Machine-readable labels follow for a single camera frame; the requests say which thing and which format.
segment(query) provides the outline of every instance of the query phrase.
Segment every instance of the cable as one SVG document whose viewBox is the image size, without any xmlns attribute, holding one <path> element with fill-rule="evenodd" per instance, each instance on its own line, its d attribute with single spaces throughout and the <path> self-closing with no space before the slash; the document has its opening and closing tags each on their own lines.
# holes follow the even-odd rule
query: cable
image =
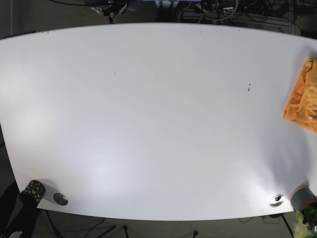
<svg viewBox="0 0 317 238">
<path fill-rule="evenodd" d="M 49 1 L 64 4 L 64 5 L 70 5 L 70 6 L 91 6 L 91 5 L 85 5 L 85 4 L 66 3 L 66 2 L 55 1 L 55 0 L 49 0 Z"/>
<path fill-rule="evenodd" d="M 97 238 L 101 238 L 104 235 L 108 234 L 109 232 L 111 232 L 113 229 L 115 228 L 115 226 L 112 226 L 110 229 L 106 230 L 104 233 L 102 233 L 100 236 L 98 236 Z"/>
<path fill-rule="evenodd" d="M 129 238 L 127 226 L 124 226 L 123 229 L 124 229 L 124 232 L 125 232 L 125 237 L 126 237 L 126 238 Z"/>
<path fill-rule="evenodd" d="M 312 3 L 312 2 L 305 1 L 305 0 L 300 0 L 300 1 L 304 2 L 304 3 L 307 3 L 307 4 L 310 4 L 310 5 L 317 5 L 317 3 Z"/>
<path fill-rule="evenodd" d="M 282 218 L 283 218 L 283 221 L 284 221 L 284 223 L 285 223 L 285 225 L 286 225 L 286 227 L 287 227 L 289 233 L 291 234 L 292 237 L 294 237 L 294 234 L 293 234 L 293 232 L 292 232 L 292 229 L 289 227 L 288 222 L 287 222 L 287 220 L 286 220 L 285 217 L 284 217 L 284 214 L 282 214 Z"/>
<path fill-rule="evenodd" d="M 103 218 L 103 220 L 101 222 L 99 222 L 97 225 L 95 225 L 94 227 L 90 228 L 90 230 L 86 233 L 86 235 L 84 236 L 84 238 L 87 237 L 87 235 L 89 234 L 89 232 L 91 232 L 94 228 L 96 228 L 97 226 L 99 226 L 102 222 L 105 221 L 105 218 Z"/>
<path fill-rule="evenodd" d="M 190 7 L 191 4 L 192 4 L 192 1 L 190 1 L 189 4 L 187 5 L 187 7 L 185 7 L 184 10 L 182 10 L 182 11 L 179 13 L 178 18 L 177 18 L 178 23 L 180 22 L 180 21 L 179 21 L 180 16 L 184 13 L 184 11 L 186 11 L 186 10 Z"/>
<path fill-rule="evenodd" d="M 262 216 L 261 219 L 262 219 L 262 221 L 263 221 L 264 224 L 275 224 L 275 225 L 278 225 L 278 224 L 280 223 L 279 217 L 278 217 L 278 222 L 266 222 L 266 221 L 265 221 L 265 219 L 267 219 L 266 216 Z"/>
<path fill-rule="evenodd" d="M 202 21 L 204 15 L 202 15 L 200 18 L 199 18 L 199 21 L 198 21 L 198 24 Z"/>
<path fill-rule="evenodd" d="M 244 221 L 244 222 L 242 222 L 242 221 L 240 220 L 240 218 L 238 218 L 238 219 L 239 219 L 239 222 L 240 222 L 240 223 L 247 223 L 247 222 L 251 221 L 253 218 L 254 218 L 254 217 L 251 217 L 249 220 Z"/>
<path fill-rule="evenodd" d="M 196 6 L 202 11 L 203 15 L 205 15 L 205 17 L 209 18 L 209 19 L 212 20 L 212 21 L 223 21 L 223 20 L 225 20 L 225 19 L 228 19 L 228 18 L 232 17 L 232 16 L 234 15 L 234 13 L 237 11 L 238 5 L 239 5 L 239 0 L 236 0 L 236 5 L 235 5 L 234 10 L 232 11 L 231 14 L 229 14 L 228 16 L 223 17 L 223 18 L 221 18 L 221 19 L 212 19 L 211 17 L 209 17 L 209 16 L 205 13 L 205 10 L 203 9 L 203 7 L 202 7 L 199 3 L 196 4 Z"/>
<path fill-rule="evenodd" d="M 300 31 L 302 31 L 302 29 L 299 27 L 299 25 L 298 25 L 297 23 L 292 22 L 290 19 L 288 19 L 288 18 L 286 18 L 286 17 L 280 17 L 280 18 L 285 19 L 285 20 L 288 20 L 290 23 L 292 23 L 292 24 L 294 24 L 295 26 L 297 26 L 298 29 L 300 29 Z"/>
<path fill-rule="evenodd" d="M 53 222 L 52 222 L 52 220 L 51 220 L 51 217 L 50 217 L 50 215 L 49 215 L 49 212 L 48 212 L 47 210 L 45 210 L 45 212 L 46 212 L 46 215 L 47 215 L 47 217 L 48 217 L 48 219 L 49 219 L 49 221 L 50 221 L 51 227 L 53 228 L 53 231 L 54 231 L 56 237 L 57 237 L 57 238 L 64 238 L 64 237 L 61 235 L 61 233 L 58 231 L 58 229 L 54 226 L 54 224 L 53 224 Z"/>
<path fill-rule="evenodd" d="M 127 4 L 124 5 L 121 10 L 118 12 L 117 16 L 115 16 L 114 20 L 113 20 L 113 23 L 115 23 L 118 19 L 118 17 L 122 14 L 122 12 L 127 8 Z"/>
<path fill-rule="evenodd" d="M 265 21 L 268 19 L 268 16 L 266 16 L 266 18 L 265 18 L 264 20 L 262 20 L 262 21 L 256 21 L 256 20 L 254 20 L 252 17 L 250 17 L 246 12 L 245 12 L 245 15 L 246 15 L 248 18 L 250 18 L 251 20 L 253 20 L 254 22 L 265 22 Z"/>
</svg>

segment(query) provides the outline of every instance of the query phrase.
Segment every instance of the orange towel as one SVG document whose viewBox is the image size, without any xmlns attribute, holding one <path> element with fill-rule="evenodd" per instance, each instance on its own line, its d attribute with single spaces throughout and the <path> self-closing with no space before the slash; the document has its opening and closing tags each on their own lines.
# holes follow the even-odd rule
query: orange towel
<svg viewBox="0 0 317 238">
<path fill-rule="evenodd" d="M 317 133 L 316 60 L 306 60 L 285 107 L 283 118 Z"/>
</svg>

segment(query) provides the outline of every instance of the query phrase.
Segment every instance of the black mark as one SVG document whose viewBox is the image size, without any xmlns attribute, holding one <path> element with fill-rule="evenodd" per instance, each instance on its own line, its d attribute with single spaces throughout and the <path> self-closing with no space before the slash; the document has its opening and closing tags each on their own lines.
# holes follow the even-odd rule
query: black mark
<svg viewBox="0 0 317 238">
<path fill-rule="evenodd" d="M 311 71 L 311 69 L 313 68 L 313 61 L 311 60 L 311 61 L 308 61 L 309 63 L 310 62 L 312 62 L 312 66 L 311 66 L 311 68 L 306 72 L 306 73 L 308 73 L 309 71 Z"/>
</svg>

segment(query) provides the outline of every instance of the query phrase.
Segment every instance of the table surface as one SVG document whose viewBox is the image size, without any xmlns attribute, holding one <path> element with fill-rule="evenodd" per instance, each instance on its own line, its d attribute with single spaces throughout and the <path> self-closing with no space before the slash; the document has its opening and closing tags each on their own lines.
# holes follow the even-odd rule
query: table surface
<svg viewBox="0 0 317 238">
<path fill-rule="evenodd" d="M 8 156 L 20 190 L 45 185 L 40 208 L 213 220 L 292 211 L 306 180 L 317 192 L 317 135 L 282 118 L 316 40 L 118 24 L 5 39 L 0 52 Z"/>
</svg>

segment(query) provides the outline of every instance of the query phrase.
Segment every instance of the metal grommet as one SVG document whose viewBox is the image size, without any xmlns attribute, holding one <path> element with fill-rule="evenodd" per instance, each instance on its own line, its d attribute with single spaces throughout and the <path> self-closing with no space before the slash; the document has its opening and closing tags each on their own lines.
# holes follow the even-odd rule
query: metal grommet
<svg viewBox="0 0 317 238">
<path fill-rule="evenodd" d="M 54 198 L 54 201 L 61 206 L 65 206 L 68 204 L 67 197 L 65 197 L 61 193 L 55 193 L 53 198 Z"/>
<path fill-rule="evenodd" d="M 271 207 L 278 207 L 279 205 L 281 205 L 284 202 L 284 196 L 283 195 L 277 195 L 274 196 L 271 201 L 269 202 L 269 204 L 271 205 Z"/>
</svg>

